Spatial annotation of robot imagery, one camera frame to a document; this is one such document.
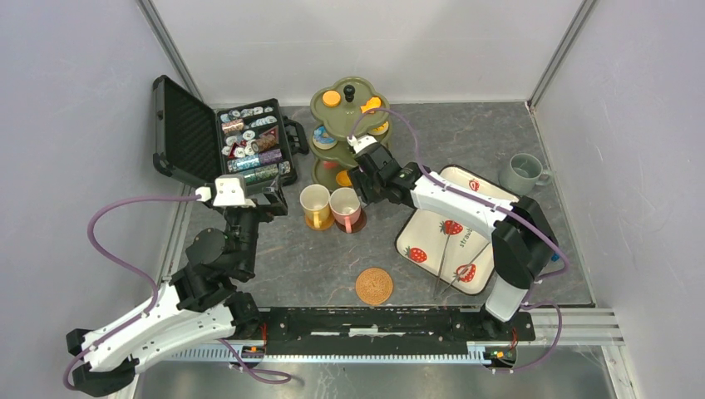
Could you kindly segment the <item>woven rattan round coaster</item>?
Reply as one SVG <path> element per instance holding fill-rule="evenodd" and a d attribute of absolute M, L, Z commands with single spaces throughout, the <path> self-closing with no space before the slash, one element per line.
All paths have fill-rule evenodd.
<path fill-rule="evenodd" d="M 357 276 L 355 291 L 364 303 L 372 306 L 380 305 L 392 296 L 392 277 L 381 268 L 365 269 Z"/>

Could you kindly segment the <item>grey-green ceramic mug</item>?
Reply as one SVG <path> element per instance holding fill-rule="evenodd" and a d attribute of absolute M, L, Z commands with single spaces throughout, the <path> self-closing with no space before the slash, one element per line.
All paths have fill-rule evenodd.
<path fill-rule="evenodd" d="M 527 195 L 536 186 L 546 186 L 553 182 L 554 172 L 546 169 L 543 163 L 531 154 L 513 155 L 499 173 L 499 183 L 515 195 Z"/>

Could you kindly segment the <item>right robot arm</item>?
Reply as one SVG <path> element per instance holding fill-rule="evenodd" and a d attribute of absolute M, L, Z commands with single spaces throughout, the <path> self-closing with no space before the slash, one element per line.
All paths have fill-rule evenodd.
<path fill-rule="evenodd" d="M 349 149 L 357 163 L 352 171 L 356 190 L 371 190 L 375 200 L 439 214 L 491 244 L 497 280 L 484 304 L 481 331 L 491 339 L 509 333 L 535 280 L 560 251 L 538 204 L 527 196 L 510 201 L 479 195 L 417 162 L 400 165 L 377 142 Z"/>

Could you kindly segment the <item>yellow glazed donut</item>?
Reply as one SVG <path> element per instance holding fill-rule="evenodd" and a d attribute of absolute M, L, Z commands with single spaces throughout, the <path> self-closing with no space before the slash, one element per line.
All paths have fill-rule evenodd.
<path fill-rule="evenodd" d="M 374 136 L 383 135 L 388 131 L 389 126 L 390 126 L 390 122 L 386 121 L 381 126 L 371 129 L 368 133 L 370 135 L 374 135 Z"/>

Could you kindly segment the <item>metal serving tongs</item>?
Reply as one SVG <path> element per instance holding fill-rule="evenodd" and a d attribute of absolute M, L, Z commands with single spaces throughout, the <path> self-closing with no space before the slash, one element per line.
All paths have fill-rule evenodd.
<path fill-rule="evenodd" d="M 480 293 L 493 271 L 491 255 L 489 241 L 479 234 L 452 241 L 442 258 L 433 298 L 446 295 L 452 288 L 468 295 Z"/>

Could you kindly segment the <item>light brown round coaster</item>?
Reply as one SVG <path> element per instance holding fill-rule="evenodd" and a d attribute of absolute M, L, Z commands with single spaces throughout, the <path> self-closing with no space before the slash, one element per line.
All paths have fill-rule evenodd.
<path fill-rule="evenodd" d="M 331 214 L 313 212 L 311 214 L 305 214 L 304 221 L 310 229 L 315 231 L 324 231 L 333 226 L 335 223 L 335 218 Z"/>

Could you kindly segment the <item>small orange pastry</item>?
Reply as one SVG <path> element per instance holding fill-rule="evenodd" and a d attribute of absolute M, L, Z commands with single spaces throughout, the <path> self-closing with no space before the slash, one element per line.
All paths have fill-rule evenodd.
<path fill-rule="evenodd" d="M 376 112 L 377 109 L 382 108 L 382 100 L 378 96 L 370 98 L 364 105 L 360 106 L 360 111 L 363 116 L 369 116 Z"/>

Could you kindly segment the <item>orange macaron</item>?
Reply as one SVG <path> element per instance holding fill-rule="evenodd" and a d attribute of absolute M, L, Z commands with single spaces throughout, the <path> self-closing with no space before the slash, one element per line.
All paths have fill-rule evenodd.
<path fill-rule="evenodd" d="M 350 176 L 346 170 L 341 170 L 340 172 L 338 172 L 336 174 L 335 180 L 336 180 L 336 183 L 340 187 L 352 187 L 353 186 L 353 183 L 350 179 Z"/>

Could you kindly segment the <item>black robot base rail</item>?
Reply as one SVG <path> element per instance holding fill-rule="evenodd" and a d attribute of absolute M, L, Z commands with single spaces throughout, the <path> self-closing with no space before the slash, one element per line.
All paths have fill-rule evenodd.
<path fill-rule="evenodd" d="M 229 334 L 264 340 L 268 355 L 460 355 L 469 342 L 532 342 L 529 313 L 500 322 L 479 308 L 276 307 Z"/>

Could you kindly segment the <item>round orange biscuit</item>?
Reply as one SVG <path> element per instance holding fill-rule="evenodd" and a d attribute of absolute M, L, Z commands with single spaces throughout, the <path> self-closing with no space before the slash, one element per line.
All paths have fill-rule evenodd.
<path fill-rule="evenodd" d="M 326 107 L 336 107 L 341 103 L 341 100 L 341 94 L 335 90 L 328 90 L 322 94 L 322 102 Z"/>

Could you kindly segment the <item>blue glazed donut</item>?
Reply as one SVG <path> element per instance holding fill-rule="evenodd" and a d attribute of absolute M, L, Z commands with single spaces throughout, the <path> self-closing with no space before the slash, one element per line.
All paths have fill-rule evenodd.
<path fill-rule="evenodd" d="M 328 134 L 324 126 L 319 126 L 313 131 L 313 145 L 320 150 L 330 150 L 338 141 Z"/>

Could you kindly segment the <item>strawberry print serving tray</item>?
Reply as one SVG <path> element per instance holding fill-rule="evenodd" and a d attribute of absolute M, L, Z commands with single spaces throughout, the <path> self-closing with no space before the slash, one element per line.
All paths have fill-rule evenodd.
<path fill-rule="evenodd" d="M 406 260 L 439 277 L 442 287 L 477 295 L 494 271 L 490 242 L 472 229 L 439 214 L 417 210 L 396 238 Z"/>

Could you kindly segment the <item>dark brown round coaster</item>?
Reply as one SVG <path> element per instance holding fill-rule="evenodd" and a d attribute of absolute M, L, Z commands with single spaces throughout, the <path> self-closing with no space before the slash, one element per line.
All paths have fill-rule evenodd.
<path fill-rule="evenodd" d="M 355 234 L 355 233 L 359 232 L 360 230 L 362 230 L 366 226 L 367 215 L 366 215 L 365 211 L 363 209 L 361 209 L 360 214 L 359 214 L 359 218 L 357 219 L 357 221 L 355 223 L 351 224 L 350 231 L 348 231 L 346 226 L 344 224 L 340 223 L 339 221 L 335 220 L 334 223 L 337 226 L 337 228 L 339 230 L 341 230 L 342 232 L 344 232 L 346 234 Z"/>

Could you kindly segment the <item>yellow ceramic mug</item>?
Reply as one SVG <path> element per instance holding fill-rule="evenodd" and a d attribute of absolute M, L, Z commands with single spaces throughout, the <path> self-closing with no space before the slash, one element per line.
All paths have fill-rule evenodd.
<path fill-rule="evenodd" d="M 303 208 L 304 215 L 313 212 L 321 214 L 331 214 L 330 192 L 323 185 L 308 185 L 299 195 L 299 203 Z"/>

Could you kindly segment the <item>red strawberry cake slice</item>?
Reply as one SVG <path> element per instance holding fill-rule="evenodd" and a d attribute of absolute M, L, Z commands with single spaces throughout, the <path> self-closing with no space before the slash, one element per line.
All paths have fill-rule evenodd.
<path fill-rule="evenodd" d="M 325 170 L 333 170 L 333 169 L 337 169 L 340 167 L 340 164 L 338 162 L 327 161 L 327 160 L 323 161 L 322 165 Z"/>

